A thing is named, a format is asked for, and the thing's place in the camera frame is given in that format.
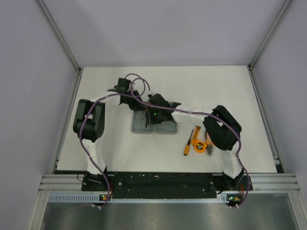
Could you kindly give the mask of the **grey plastic tool case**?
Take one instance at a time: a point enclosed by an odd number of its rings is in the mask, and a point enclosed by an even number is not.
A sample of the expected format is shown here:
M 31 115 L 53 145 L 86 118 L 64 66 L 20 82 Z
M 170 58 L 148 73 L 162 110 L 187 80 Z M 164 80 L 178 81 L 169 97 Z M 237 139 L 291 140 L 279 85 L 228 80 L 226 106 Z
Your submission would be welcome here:
M 159 113 L 148 113 L 148 111 L 134 111 L 131 131 L 134 134 L 163 134 L 172 135 L 178 131 L 177 123 L 170 113 L 165 115 Z

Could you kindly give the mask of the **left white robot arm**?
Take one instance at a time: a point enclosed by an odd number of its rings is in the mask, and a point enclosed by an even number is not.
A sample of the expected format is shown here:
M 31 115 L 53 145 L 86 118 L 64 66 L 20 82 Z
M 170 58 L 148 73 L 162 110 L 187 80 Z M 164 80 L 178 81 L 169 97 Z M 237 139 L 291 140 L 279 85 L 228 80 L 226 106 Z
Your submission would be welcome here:
M 98 190 L 107 188 L 109 179 L 102 173 L 106 169 L 103 156 L 97 144 L 105 130 L 106 110 L 126 104 L 132 111 L 142 111 L 144 105 L 139 103 L 141 94 L 133 90 L 132 81 L 127 77 L 119 78 L 117 85 L 103 95 L 87 100 L 80 99 L 73 122 L 73 131 L 77 134 L 87 157 L 87 171 L 95 176 L 92 184 Z

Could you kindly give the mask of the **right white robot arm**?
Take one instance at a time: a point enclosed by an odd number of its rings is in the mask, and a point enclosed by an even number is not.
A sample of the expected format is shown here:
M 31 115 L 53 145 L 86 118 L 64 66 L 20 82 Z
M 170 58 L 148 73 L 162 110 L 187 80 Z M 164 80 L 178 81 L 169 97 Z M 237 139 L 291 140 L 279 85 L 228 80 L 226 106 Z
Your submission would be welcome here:
M 152 124 L 186 123 L 204 129 L 213 145 L 221 150 L 225 186 L 234 190 L 241 185 L 239 175 L 243 168 L 237 158 L 242 127 L 224 106 L 218 105 L 211 112 L 192 109 L 180 103 L 168 102 L 158 93 L 150 94 L 148 103 L 149 122 Z

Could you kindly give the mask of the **orange black utility knife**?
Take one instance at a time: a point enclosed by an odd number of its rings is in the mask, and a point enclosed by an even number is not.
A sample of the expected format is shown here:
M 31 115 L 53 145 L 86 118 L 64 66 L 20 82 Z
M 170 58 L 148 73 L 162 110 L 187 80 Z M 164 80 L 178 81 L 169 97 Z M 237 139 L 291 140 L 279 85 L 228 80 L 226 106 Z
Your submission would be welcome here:
M 194 129 L 194 132 L 192 134 L 191 141 L 190 141 L 191 145 L 193 145 L 193 146 L 195 145 L 195 143 L 196 143 L 196 141 L 198 139 L 198 135 L 199 135 L 200 129 L 201 129 L 200 126 L 196 126 L 195 129 Z

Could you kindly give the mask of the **orange tape measure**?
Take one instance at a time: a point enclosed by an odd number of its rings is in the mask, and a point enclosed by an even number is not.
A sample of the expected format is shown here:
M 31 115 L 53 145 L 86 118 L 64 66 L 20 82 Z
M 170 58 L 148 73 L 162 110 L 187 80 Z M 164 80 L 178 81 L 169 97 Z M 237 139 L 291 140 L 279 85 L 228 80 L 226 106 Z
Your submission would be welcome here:
M 203 141 L 200 141 L 200 140 L 196 140 L 195 141 L 194 150 L 197 153 L 205 152 L 206 148 L 207 148 L 207 143 L 206 142 L 203 142 Z

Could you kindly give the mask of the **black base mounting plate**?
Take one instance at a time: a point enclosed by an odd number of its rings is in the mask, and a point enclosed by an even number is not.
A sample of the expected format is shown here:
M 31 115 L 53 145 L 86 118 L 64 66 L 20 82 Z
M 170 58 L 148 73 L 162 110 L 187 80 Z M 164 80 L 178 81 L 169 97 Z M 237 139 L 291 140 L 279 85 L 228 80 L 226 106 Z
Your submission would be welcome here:
M 242 173 L 235 179 L 224 173 L 86 173 L 82 184 L 82 191 L 107 192 L 113 198 L 215 198 L 226 191 L 241 195 L 252 189 L 251 178 Z

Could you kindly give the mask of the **orange handled pliers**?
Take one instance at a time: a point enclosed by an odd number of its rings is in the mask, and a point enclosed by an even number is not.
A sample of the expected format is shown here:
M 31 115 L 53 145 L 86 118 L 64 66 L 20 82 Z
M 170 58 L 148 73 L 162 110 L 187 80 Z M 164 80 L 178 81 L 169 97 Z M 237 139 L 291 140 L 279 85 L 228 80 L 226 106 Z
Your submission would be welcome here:
M 209 156 L 212 155 L 213 152 L 213 143 L 211 141 L 211 138 L 207 132 L 207 130 L 205 131 L 205 143 L 207 144 L 206 150 Z

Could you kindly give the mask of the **aluminium front frame rail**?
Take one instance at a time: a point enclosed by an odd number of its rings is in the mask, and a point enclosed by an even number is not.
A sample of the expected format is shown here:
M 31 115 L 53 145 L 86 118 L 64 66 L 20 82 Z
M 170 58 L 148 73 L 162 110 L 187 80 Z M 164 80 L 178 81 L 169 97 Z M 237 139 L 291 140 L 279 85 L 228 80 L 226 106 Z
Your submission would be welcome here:
M 107 185 L 102 176 L 75 174 L 43 175 L 39 192 L 56 193 L 107 193 L 132 192 L 141 194 L 183 193 L 295 193 L 300 188 L 294 174 L 252 173 L 239 182 L 232 182 L 220 173 L 126 173 L 109 174 Z

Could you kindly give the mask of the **left aluminium corner post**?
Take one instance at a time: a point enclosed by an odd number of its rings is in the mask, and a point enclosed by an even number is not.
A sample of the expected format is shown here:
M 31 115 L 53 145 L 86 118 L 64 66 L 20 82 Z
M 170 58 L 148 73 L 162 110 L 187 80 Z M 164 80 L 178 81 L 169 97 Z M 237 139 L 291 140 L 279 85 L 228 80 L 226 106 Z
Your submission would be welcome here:
M 71 63 L 73 68 L 76 70 L 76 72 L 80 73 L 82 68 L 78 64 L 78 62 L 77 62 L 76 58 L 74 57 L 71 49 L 69 48 L 62 32 L 60 31 L 57 23 L 55 22 L 53 16 L 51 15 L 46 3 L 43 0 L 35 0 L 35 2 L 38 5 L 38 7 L 40 8 L 44 18 L 46 19 L 47 23 L 49 24 L 49 27 L 50 27 L 52 33 L 54 34 L 57 42 L 61 46 L 61 48 L 62 48 L 64 54 L 66 55 L 66 57 L 68 58 L 69 62 Z

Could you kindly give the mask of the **aluminium corner post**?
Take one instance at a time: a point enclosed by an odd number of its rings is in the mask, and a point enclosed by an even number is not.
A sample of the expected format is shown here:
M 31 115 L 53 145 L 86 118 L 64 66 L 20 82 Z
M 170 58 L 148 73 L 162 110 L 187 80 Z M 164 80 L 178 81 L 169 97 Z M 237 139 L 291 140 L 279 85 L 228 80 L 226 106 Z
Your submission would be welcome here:
M 74 57 L 71 49 L 69 48 L 62 32 L 60 31 L 57 23 L 55 22 L 53 16 L 51 15 L 46 3 L 43 0 L 35 0 L 35 2 L 38 5 L 38 7 L 40 8 L 44 18 L 46 19 L 47 23 L 49 24 L 49 27 L 50 27 L 52 33 L 54 34 L 57 42 L 61 46 L 61 48 L 62 48 L 64 54 L 66 55 L 66 57 L 68 58 L 69 62 L 71 63 L 73 68 L 76 70 L 76 72 L 80 73 L 82 68 L 78 64 L 78 62 L 77 62 L 76 58 Z
M 258 63 L 259 59 L 263 55 L 264 51 L 266 50 L 267 46 L 269 45 L 270 41 L 273 39 L 275 33 L 277 32 L 279 26 L 283 22 L 285 16 L 291 9 L 294 0 L 284 0 L 282 7 L 280 8 L 277 16 L 275 17 L 274 21 L 272 22 L 267 34 L 265 35 L 264 39 L 262 40 L 259 48 L 257 49 L 253 59 L 251 60 L 250 64 L 248 65 L 249 69 L 253 69 L 256 64 Z

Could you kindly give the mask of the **right aluminium corner post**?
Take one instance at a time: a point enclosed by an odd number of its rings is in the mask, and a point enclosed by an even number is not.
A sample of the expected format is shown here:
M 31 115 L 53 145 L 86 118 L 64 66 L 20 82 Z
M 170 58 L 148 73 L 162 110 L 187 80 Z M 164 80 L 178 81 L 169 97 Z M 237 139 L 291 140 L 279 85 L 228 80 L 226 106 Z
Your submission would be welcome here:
M 264 51 L 266 50 L 267 46 L 269 45 L 270 41 L 273 39 L 275 33 L 277 32 L 279 26 L 283 22 L 285 16 L 291 9 L 294 0 L 284 0 L 282 7 L 280 8 L 277 16 L 275 17 L 274 21 L 272 22 L 267 34 L 265 35 L 264 39 L 262 40 L 259 48 L 257 49 L 253 59 L 251 60 L 250 64 L 248 65 L 249 69 L 253 69 L 256 64 L 258 63 L 259 59 L 263 55 Z

